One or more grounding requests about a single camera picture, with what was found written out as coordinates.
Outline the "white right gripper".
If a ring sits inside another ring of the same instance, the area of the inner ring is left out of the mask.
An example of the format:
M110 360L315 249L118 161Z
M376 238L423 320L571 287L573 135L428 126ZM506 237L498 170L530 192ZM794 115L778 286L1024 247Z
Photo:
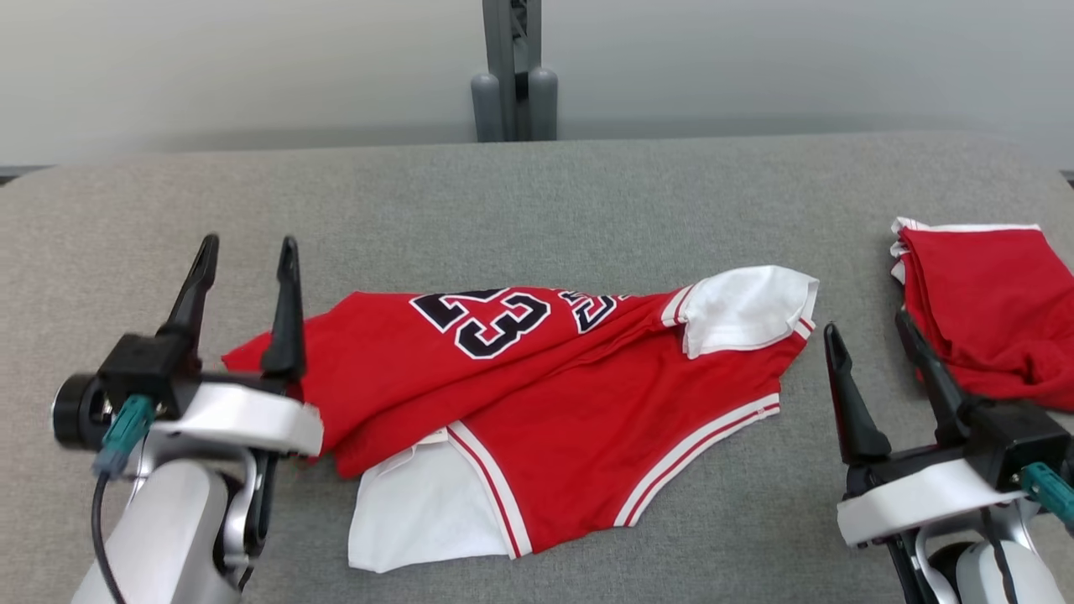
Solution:
M908 360L916 368L937 417L940 446L962 446L969 428L959 417L964 399L948 366L937 356L908 310L896 313L896 330ZM852 357L836 323L824 328L825 358L834 409L837 442L847 469L847 493L837 504L837 527L848 546L890 538L927 524L946 523L986 506L1002 506L1013 518L1001 521L1002 540L1027 547L1028 529L1018 501L1024 493L997 491L963 459L931 464L876 486L879 464L891 454L852 375Z

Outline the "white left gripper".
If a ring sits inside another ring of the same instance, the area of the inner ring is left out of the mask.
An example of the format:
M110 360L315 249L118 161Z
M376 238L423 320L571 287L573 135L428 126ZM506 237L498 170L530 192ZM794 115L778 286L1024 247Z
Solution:
M205 299L217 275L220 238L208 233L195 253L180 292L159 329L161 336L176 336L197 353ZM284 238L276 271L279 282L268 347L262 353L262 378L300 382L306 374L305 314L300 283L300 255L295 238ZM318 409L281 393L235 382L183 383L177 389L184 403L177 419L154 421L150 431L203 442L234 445L249 450L319 456L323 427Z

